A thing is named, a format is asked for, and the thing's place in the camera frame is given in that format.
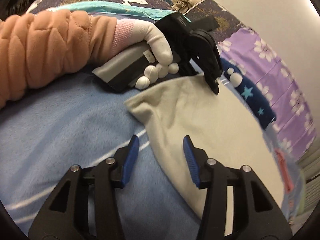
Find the blue gripper pad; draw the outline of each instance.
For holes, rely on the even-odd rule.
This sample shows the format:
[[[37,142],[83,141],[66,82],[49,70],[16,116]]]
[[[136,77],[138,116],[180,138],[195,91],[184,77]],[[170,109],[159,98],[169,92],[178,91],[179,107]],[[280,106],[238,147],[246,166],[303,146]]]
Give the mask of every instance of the blue gripper pad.
[[[133,166],[137,160],[139,152],[139,138],[136,135],[133,135],[129,144],[128,144],[128,155],[123,164],[123,173],[121,178],[121,183],[125,186],[129,180],[133,170]]]
[[[189,167],[190,175],[194,184],[197,187],[200,186],[200,168],[197,164],[195,155],[194,155],[194,146],[190,137],[187,135],[183,138],[183,152],[187,160],[187,164]]]

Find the star pattern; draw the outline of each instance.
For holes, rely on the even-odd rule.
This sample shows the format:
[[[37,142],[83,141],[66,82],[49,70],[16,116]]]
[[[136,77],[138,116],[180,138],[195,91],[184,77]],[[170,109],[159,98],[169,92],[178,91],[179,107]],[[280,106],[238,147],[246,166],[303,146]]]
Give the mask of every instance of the star pattern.
[[[258,111],[259,116],[264,114],[263,110],[264,110],[263,108],[261,107],[259,108],[259,111]]]
[[[253,97],[253,94],[251,93],[251,90],[253,89],[253,87],[251,88],[247,88],[247,86],[244,86],[244,91],[241,94],[241,96],[244,97],[244,100],[247,101],[248,97]]]

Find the white wall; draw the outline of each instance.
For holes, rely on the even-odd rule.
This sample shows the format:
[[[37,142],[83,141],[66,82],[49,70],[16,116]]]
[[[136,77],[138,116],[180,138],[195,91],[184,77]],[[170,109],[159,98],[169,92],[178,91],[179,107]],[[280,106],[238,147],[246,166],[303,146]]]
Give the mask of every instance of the white wall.
[[[287,63],[320,131],[320,17],[310,0],[215,0]]]

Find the orange quilted sleeve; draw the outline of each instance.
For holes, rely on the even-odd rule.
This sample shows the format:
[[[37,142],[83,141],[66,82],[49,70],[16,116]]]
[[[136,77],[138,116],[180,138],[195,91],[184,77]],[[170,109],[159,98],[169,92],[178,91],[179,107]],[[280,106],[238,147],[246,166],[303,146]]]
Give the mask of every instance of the orange quilted sleeve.
[[[88,60],[106,62],[116,21],[61,10],[13,15],[0,22],[0,108],[20,99],[28,88],[77,72]]]

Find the white glove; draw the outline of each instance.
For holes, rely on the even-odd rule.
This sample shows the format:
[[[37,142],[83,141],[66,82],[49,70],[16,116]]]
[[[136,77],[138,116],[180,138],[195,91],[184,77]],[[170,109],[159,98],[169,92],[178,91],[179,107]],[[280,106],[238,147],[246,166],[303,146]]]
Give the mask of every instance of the white glove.
[[[143,40],[149,44],[159,63],[156,66],[149,65],[145,68],[144,76],[136,82],[137,89],[145,89],[158,78],[163,78],[168,73],[175,74],[179,70],[178,64],[172,63],[172,51],[163,33],[153,23],[147,21],[118,20],[111,55],[115,56],[126,47]]]

